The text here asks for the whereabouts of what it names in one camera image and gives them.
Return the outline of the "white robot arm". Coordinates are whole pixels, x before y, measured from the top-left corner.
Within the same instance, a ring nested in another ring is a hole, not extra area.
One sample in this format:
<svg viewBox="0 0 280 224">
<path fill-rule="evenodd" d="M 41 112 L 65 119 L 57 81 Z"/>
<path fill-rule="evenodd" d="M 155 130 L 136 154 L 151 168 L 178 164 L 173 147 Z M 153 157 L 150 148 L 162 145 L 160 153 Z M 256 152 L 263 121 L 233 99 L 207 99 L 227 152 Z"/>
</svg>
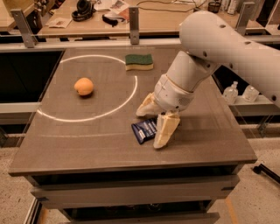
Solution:
<svg viewBox="0 0 280 224">
<path fill-rule="evenodd" d="M 220 17 L 204 10 L 182 22 L 179 39 L 183 49 L 136 111 L 138 116 L 157 116 L 154 148 L 167 145 L 179 125 L 179 112 L 188 107 L 195 89 L 219 66 L 231 69 L 280 106 L 277 49 L 244 38 Z"/>
</svg>

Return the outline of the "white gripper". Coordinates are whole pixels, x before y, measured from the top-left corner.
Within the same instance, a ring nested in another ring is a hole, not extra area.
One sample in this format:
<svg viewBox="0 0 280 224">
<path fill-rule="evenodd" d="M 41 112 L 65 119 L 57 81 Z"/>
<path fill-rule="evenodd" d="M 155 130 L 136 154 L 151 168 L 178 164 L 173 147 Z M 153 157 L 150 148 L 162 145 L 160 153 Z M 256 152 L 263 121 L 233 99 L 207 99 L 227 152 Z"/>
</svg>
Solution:
<svg viewBox="0 0 280 224">
<path fill-rule="evenodd" d="M 193 98 L 194 93 L 176 86 L 166 74 L 160 77 L 154 94 L 148 94 L 136 111 L 137 116 L 158 115 L 168 111 L 157 117 L 157 133 L 153 143 L 155 149 L 166 146 L 179 125 L 179 114 L 171 111 L 185 110 Z"/>
</svg>

